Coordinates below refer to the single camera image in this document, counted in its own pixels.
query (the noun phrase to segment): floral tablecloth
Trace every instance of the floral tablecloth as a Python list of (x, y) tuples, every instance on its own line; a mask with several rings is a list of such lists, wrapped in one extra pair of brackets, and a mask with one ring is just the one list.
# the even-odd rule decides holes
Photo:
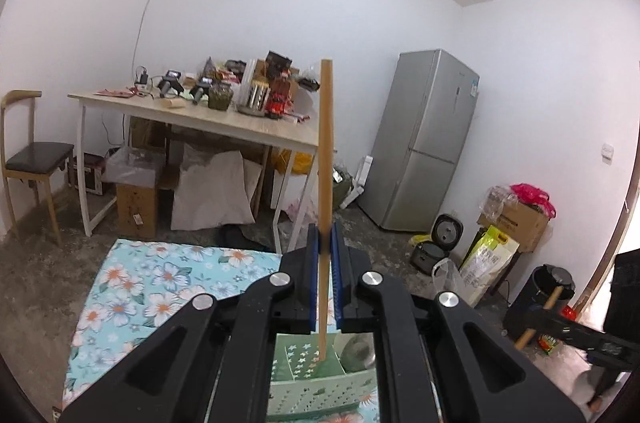
[[(261, 251), (118, 239), (73, 336), (63, 408), (191, 298), (204, 292), (219, 299), (243, 293), (255, 280), (277, 271), (280, 259)], [(335, 323), (332, 319), (330, 312), (329, 324)], [(377, 393), (363, 399), (357, 411), (299, 421), (376, 423)]]

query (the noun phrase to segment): white table leg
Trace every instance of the white table leg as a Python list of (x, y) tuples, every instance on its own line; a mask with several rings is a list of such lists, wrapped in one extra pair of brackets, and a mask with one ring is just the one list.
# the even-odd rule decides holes
[(271, 223), (271, 228), (273, 229), (273, 242), (276, 245), (276, 253), (278, 255), (282, 255), (282, 245), (280, 243), (280, 234), (278, 233), (278, 218), (280, 217), (280, 212), (282, 211), (282, 203), (284, 201), (285, 192), (287, 191), (287, 184), (289, 184), (289, 176), (291, 175), (293, 160), (295, 158), (296, 153), (294, 151), (291, 151), (291, 155), (289, 156), (289, 163), (287, 164), (287, 170), (284, 173), (282, 186), (280, 187), (280, 192), (278, 193), (278, 202), (276, 203), (276, 210), (273, 213), (273, 223)]
[(78, 117), (78, 140), (76, 151), (78, 159), (78, 193), (80, 196), (80, 211), (82, 212), (82, 225), (87, 237), (91, 237), (91, 223), (89, 220), (89, 205), (86, 202), (86, 185), (84, 183), (84, 115), (86, 107), (80, 102), (80, 116)]
[(289, 246), (287, 246), (287, 252), (296, 249), (296, 243), (300, 236), (300, 229), (302, 229), (302, 221), (305, 219), (306, 209), (311, 199), (311, 191), (314, 189), (316, 178), (318, 177), (318, 159), (314, 154), (314, 159), (311, 164), (311, 170), (306, 175), (305, 187), (302, 189), (302, 195), (300, 196), (300, 208), (296, 215), (296, 220), (293, 223), (293, 231), (291, 232), (291, 238), (289, 240)]

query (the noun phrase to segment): light switch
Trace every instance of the light switch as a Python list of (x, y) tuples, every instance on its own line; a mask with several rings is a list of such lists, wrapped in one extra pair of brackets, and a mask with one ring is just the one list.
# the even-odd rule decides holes
[(613, 145), (609, 145), (609, 143), (602, 145), (602, 160), (611, 165), (613, 161)]

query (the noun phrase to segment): silver refrigerator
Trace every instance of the silver refrigerator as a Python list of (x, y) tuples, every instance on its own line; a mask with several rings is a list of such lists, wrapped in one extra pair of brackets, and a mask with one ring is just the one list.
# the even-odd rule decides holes
[(442, 49), (400, 55), (358, 199), (378, 226), (431, 231), (465, 145), (478, 83)]

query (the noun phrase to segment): wooden chair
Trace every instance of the wooden chair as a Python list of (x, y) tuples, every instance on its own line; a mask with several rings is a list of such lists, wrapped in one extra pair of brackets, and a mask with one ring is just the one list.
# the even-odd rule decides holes
[[(42, 91), (9, 91), (2, 98), (0, 103), (0, 164), (2, 166), (2, 180), (4, 180), (4, 194), (6, 195), (6, 205), (9, 209), (11, 222), (14, 227), (16, 239), (20, 240), (18, 235), (18, 226), (15, 220), (14, 206), (11, 203), (11, 194), (9, 192), (9, 183), (7, 178), (17, 178), (27, 180), (29, 186), (33, 189), (36, 199), (36, 206), (40, 204), (38, 196), (38, 182), (44, 183), (44, 189), (47, 194), (47, 203), (49, 204), (49, 215), (51, 216), (51, 224), (53, 231), (58, 240), (58, 246), (62, 247), (62, 238), (60, 236), (60, 228), (56, 219), (56, 208), (53, 204), (51, 195), (50, 177), (56, 168), (64, 169), (65, 160), (67, 160), (68, 184), (74, 186), (74, 146), (70, 143), (59, 142), (34, 142), (33, 131), (35, 121), (36, 98), (42, 96)], [(4, 112), (8, 106), (21, 100), (31, 100), (29, 110), (29, 145), (20, 152), (8, 159), (4, 153)]]

